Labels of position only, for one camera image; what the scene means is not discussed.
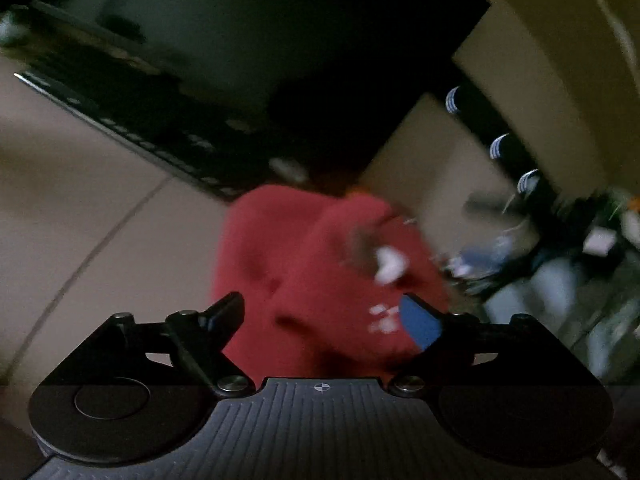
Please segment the red fleece jacket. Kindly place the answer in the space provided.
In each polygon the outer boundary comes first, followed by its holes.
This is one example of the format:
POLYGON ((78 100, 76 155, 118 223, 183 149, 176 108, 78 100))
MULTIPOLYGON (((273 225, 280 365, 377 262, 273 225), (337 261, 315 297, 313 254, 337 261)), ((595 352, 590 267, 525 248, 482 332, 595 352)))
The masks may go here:
POLYGON ((265 185, 228 210, 215 298, 239 292, 241 328, 224 353, 255 383, 268 377, 389 380, 424 338, 400 317, 413 292, 449 298, 419 228, 382 198, 335 198, 265 185))

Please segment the black keyboard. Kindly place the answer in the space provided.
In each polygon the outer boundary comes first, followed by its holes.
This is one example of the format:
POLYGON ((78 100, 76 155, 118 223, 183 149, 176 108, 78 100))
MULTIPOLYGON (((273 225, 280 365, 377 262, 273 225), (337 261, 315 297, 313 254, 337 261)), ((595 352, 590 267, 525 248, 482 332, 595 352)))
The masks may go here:
POLYGON ((264 184, 309 185, 259 129, 171 74, 36 6, 17 14, 32 53, 16 78, 125 148, 227 202, 264 184))

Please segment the black power strip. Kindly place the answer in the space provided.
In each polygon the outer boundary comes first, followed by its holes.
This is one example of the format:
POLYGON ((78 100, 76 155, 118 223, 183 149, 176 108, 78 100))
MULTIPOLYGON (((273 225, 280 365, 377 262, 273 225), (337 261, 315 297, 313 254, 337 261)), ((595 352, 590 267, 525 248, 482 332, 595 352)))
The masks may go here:
POLYGON ((558 192, 536 158, 479 88, 472 82, 456 84, 446 93, 445 107, 486 148, 518 194, 543 204, 555 202, 558 192))

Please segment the black monitor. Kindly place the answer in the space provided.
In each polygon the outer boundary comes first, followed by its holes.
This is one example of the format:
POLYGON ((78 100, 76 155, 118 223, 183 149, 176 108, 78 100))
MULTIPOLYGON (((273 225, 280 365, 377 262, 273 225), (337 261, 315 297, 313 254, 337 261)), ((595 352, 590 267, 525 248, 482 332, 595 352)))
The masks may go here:
POLYGON ((38 0, 353 184, 451 63, 488 0, 38 0))

